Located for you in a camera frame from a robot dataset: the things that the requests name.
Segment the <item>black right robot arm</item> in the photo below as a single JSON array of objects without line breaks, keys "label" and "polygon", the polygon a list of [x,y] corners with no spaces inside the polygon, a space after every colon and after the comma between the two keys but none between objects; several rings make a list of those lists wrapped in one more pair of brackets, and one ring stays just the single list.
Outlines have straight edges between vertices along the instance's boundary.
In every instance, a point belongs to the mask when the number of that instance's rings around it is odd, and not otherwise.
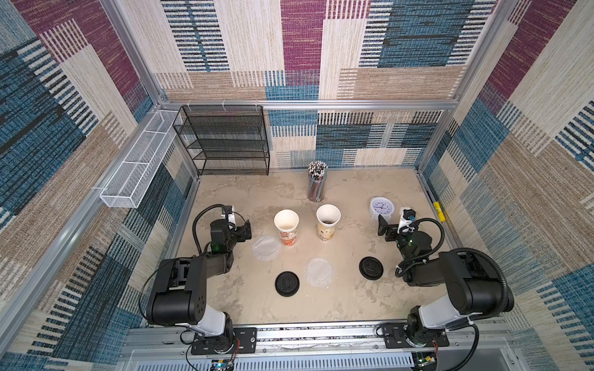
[{"label": "black right robot arm", "polygon": [[444,296],[409,312],[401,334],[410,346],[444,346],[446,332],[513,309],[507,279],[490,255],[468,247],[440,250],[445,230],[439,221],[410,215],[399,224],[383,216],[377,222],[377,234],[395,242],[403,257],[395,268],[396,278],[410,287],[446,287]]}]

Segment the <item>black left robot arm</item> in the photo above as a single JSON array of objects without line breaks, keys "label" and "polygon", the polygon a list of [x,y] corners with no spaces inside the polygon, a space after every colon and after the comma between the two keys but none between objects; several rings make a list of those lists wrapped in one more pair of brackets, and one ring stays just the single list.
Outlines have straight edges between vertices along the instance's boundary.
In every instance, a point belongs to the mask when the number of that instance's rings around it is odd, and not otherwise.
[{"label": "black left robot arm", "polygon": [[[207,212],[216,209],[221,217],[210,223],[210,243],[201,246],[197,224]],[[152,281],[153,287],[147,303],[138,299],[139,312],[150,325],[192,332],[189,347],[197,354],[237,352],[241,340],[230,315],[207,304],[207,280],[232,269],[236,245],[252,239],[250,221],[231,205],[214,204],[198,213],[192,228],[198,254],[163,260],[146,281]]]}]

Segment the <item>black cup lid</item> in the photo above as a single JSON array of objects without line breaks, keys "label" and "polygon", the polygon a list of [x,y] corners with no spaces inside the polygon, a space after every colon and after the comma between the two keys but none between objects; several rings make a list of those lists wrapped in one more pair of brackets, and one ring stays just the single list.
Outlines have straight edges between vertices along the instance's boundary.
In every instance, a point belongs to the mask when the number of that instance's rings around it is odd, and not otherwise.
[{"label": "black cup lid", "polygon": [[291,297],[299,290],[298,276],[291,271],[284,271],[275,279],[275,290],[282,297]]},{"label": "black cup lid", "polygon": [[384,267],[377,258],[365,257],[359,263],[359,271],[367,280],[377,281],[382,277]]}]

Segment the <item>beige patterned paper cup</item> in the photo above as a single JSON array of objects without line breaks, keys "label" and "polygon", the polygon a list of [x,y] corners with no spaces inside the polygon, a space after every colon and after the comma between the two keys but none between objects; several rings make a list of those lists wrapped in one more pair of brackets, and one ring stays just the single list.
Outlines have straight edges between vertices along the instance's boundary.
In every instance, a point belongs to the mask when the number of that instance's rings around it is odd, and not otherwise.
[{"label": "beige patterned paper cup", "polygon": [[341,219],[340,210],[332,204],[325,204],[318,208],[316,217],[318,237],[322,241],[331,240]]}]

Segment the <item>translucent leak-proof paper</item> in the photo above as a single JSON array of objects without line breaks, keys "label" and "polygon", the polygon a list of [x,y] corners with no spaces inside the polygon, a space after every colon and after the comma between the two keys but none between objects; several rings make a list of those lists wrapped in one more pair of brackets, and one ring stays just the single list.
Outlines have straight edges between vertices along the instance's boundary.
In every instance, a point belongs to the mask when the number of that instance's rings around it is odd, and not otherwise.
[{"label": "translucent leak-proof paper", "polygon": [[260,236],[252,244],[252,253],[260,261],[272,261],[281,253],[282,244],[271,236]]},{"label": "translucent leak-proof paper", "polygon": [[334,278],[334,271],[329,261],[313,258],[306,266],[306,281],[313,287],[328,287]]}]

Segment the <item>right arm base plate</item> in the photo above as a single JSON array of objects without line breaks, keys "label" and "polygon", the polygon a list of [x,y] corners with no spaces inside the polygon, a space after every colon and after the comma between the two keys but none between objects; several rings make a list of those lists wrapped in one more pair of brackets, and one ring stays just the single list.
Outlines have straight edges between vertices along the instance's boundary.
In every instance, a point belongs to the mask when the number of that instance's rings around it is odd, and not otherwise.
[{"label": "right arm base plate", "polygon": [[441,329],[408,329],[403,322],[387,322],[378,328],[387,349],[446,348],[450,346],[446,331]]}]

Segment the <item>red patterned paper cup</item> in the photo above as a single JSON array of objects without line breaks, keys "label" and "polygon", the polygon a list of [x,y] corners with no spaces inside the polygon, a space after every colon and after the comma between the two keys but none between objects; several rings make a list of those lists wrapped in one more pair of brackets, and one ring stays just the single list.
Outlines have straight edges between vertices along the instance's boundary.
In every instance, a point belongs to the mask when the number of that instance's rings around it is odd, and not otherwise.
[{"label": "red patterned paper cup", "polygon": [[281,210],[276,213],[274,224],[278,230],[281,242],[286,246],[293,246],[297,237],[299,215],[293,210]]}]

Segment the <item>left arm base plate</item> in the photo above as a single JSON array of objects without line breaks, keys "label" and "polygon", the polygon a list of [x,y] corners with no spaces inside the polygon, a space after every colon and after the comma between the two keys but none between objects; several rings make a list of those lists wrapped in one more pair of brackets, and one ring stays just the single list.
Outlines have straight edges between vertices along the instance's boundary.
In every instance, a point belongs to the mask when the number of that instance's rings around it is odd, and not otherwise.
[{"label": "left arm base plate", "polygon": [[231,355],[255,353],[258,330],[255,327],[224,330],[222,335],[205,337],[194,334],[190,354],[192,356]]}]

